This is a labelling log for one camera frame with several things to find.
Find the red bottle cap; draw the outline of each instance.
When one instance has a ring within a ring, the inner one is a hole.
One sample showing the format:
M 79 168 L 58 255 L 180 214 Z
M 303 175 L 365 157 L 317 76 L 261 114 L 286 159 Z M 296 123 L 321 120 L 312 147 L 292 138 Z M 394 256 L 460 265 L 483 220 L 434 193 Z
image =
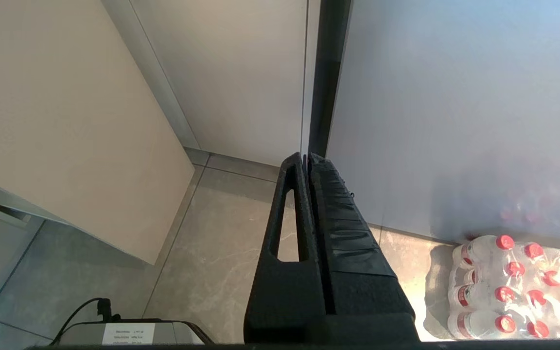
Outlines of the red bottle cap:
M 496 329 L 503 333 L 515 332 L 515 321 L 509 316 L 496 317 Z
M 524 254 L 531 259 L 544 255 L 544 248 L 537 243 L 531 243 L 524 247 Z
M 542 321 L 536 321 L 535 323 L 529 322 L 526 325 L 526 328 L 529 334 L 535 337 L 542 338 L 542 337 L 548 337 L 550 335 L 550 330 L 548 326 L 546 326 L 546 324 L 543 323 Z
M 527 295 L 531 299 L 531 304 L 535 307 L 544 306 L 547 303 L 547 300 L 544 298 L 544 292 L 541 290 L 529 290 Z
M 511 303 L 515 299 L 515 292 L 507 286 L 496 288 L 494 295 L 497 300 L 504 303 Z
M 556 279 L 556 274 L 556 271 L 546 271 L 544 272 L 544 277 L 542 278 L 542 280 L 549 286 L 560 286 L 560 281 Z
M 524 264 L 521 264 L 519 262 L 510 262 L 507 264 L 507 266 L 505 266 L 505 272 L 507 273 L 507 276 L 520 277 L 524 275 L 525 271 L 526 269 L 524 268 Z
M 496 238 L 496 246 L 502 250 L 513 249 L 515 241 L 507 235 L 502 235 Z

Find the marble floor tile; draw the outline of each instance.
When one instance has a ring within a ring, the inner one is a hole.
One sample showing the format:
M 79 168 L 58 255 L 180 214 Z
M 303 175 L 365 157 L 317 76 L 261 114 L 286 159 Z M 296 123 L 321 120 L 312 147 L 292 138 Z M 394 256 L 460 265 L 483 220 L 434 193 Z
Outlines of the marble floor tile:
M 178 209 L 156 264 L 121 252 L 80 230 L 47 222 L 0 293 L 0 321 L 54 337 L 84 301 L 111 299 L 113 313 L 142 317 L 203 168 L 194 176 Z M 73 322 L 95 321 L 89 305 Z
M 45 346 L 49 343 L 51 339 L 0 323 L 0 350 L 23 350 L 29 346 Z
M 192 321 L 218 343 L 243 341 L 243 316 L 275 185 L 205 169 L 144 317 Z M 297 260 L 285 210 L 279 256 Z
M 278 171 L 280 170 L 276 166 L 221 155 L 211 155 L 207 166 L 273 182 L 278 180 Z
M 209 160 L 208 152 L 202 151 L 201 149 L 185 147 L 185 153 L 187 153 L 187 156 L 189 157 L 189 160 L 192 162 L 192 164 L 202 166 L 207 165 L 207 161 Z
M 380 248 L 414 308 L 420 340 L 450 339 L 447 292 L 454 246 L 383 228 Z

